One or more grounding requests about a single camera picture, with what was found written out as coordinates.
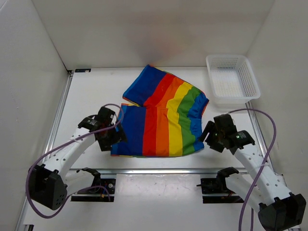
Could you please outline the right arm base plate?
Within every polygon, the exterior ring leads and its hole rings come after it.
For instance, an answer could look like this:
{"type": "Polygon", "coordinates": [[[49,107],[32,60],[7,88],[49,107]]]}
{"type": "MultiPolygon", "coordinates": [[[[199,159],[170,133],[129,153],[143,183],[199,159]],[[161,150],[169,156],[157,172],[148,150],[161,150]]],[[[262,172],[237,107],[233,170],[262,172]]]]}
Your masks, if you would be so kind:
{"type": "Polygon", "coordinates": [[[236,193],[220,186],[216,178],[201,178],[196,186],[201,188],[203,204],[242,204],[244,202],[236,193]]]}

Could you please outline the rainbow striped shorts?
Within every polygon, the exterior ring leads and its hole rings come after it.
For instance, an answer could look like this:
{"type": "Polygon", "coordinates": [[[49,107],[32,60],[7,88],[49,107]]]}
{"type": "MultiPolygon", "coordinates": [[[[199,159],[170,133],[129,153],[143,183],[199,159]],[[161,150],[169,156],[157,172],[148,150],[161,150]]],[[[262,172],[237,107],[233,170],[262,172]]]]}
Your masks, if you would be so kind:
{"type": "Polygon", "coordinates": [[[204,148],[202,116],[209,99],[191,83],[147,65],[123,93],[121,125],[127,141],[111,155],[179,157],[204,148]]]}

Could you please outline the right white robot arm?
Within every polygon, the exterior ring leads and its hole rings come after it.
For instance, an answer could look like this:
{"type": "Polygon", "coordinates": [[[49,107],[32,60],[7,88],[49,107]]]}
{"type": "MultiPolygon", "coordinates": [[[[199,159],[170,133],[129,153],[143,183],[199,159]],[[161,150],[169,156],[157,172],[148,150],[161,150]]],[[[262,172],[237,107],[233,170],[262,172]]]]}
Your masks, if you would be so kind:
{"type": "Polygon", "coordinates": [[[253,179],[249,183],[238,170],[228,167],[217,172],[215,179],[202,179],[199,187],[204,193],[235,193],[249,205],[267,231],[284,231],[302,223],[306,200],[293,194],[274,171],[264,163],[262,155],[252,148],[255,141],[246,131],[238,131],[229,114],[208,121],[201,141],[217,151],[227,149],[246,168],[253,179]]]}

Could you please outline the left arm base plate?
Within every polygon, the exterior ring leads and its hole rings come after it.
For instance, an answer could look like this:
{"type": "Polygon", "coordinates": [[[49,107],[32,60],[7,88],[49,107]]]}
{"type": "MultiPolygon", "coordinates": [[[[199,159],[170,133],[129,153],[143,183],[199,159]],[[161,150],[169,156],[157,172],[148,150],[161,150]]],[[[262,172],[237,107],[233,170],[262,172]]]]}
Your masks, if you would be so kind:
{"type": "Polygon", "coordinates": [[[115,199],[116,178],[111,176],[101,177],[100,182],[95,185],[101,185],[104,188],[94,188],[77,192],[71,196],[71,202],[101,202],[111,203],[115,199]]]}

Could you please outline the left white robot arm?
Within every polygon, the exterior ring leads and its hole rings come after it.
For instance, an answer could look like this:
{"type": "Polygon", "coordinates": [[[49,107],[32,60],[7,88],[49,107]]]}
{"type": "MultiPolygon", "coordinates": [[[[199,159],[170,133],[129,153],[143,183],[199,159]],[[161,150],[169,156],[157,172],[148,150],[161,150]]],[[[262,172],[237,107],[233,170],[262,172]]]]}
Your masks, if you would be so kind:
{"type": "Polygon", "coordinates": [[[47,160],[37,160],[29,169],[26,178],[26,196],[32,205],[37,202],[51,210],[61,210],[69,196],[79,191],[91,193],[107,189],[101,185],[100,173],[84,167],[70,173],[72,165],[94,143],[102,151],[109,151],[112,145],[126,140],[121,125],[124,118],[122,109],[119,113],[102,106],[98,113],[79,122],[69,141],[47,152],[47,160]]]}

